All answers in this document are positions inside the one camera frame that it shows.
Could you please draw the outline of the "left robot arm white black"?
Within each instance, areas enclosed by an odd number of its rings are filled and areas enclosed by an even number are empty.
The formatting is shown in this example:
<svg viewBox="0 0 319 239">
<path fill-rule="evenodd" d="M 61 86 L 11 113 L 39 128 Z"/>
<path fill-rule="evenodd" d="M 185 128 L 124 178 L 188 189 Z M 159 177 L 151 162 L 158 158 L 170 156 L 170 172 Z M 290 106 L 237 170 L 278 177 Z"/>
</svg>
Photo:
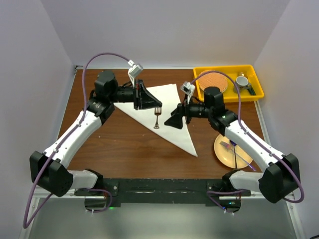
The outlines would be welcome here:
<svg viewBox="0 0 319 239">
<path fill-rule="evenodd" d="M 92 170 L 71 171 L 68 166 L 84 142 L 114 112 L 115 103 L 131 103 L 134 110 L 162 107 L 142 80 L 133 77 L 130 80 L 120 86 L 111 70 L 98 74 L 87 104 L 71 127 L 44 152 L 35 151 L 30 156 L 33 183 L 57 197 L 64 196 L 70 189 L 86 188 L 91 195 L 103 191 L 100 174 Z"/>
</svg>

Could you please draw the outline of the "gold fork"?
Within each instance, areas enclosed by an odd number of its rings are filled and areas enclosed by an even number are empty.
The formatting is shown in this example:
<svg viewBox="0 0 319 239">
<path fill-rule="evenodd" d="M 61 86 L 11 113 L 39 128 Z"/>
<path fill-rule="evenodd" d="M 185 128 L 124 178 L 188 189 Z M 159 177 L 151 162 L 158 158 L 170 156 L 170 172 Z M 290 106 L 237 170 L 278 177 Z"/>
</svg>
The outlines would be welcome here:
<svg viewBox="0 0 319 239">
<path fill-rule="evenodd" d="M 156 116 L 156 122 L 154 125 L 154 129 L 159 129 L 159 116 L 161 115 L 161 107 L 155 108 L 154 114 Z"/>
</svg>

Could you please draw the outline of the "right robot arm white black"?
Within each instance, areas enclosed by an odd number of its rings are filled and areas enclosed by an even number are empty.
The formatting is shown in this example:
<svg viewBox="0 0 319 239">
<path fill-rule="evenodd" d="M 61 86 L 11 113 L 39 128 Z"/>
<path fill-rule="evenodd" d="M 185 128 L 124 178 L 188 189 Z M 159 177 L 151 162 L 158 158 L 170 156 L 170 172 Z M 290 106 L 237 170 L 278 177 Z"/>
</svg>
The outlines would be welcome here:
<svg viewBox="0 0 319 239">
<path fill-rule="evenodd" d="M 192 118 L 207 118 L 210 126 L 234 142 L 246 152 L 261 169 L 260 173 L 233 170 L 223 176 L 222 190 L 232 196 L 238 191 L 260 192 L 271 203 L 299 189 L 297 203 L 302 202 L 305 193 L 301 186 L 299 161 L 293 154 L 283 154 L 253 133 L 240 119 L 240 115 L 228 110 L 224 97 L 217 87 L 204 90 L 204 102 L 194 103 L 185 99 L 171 112 L 164 125 L 182 129 Z"/>
</svg>

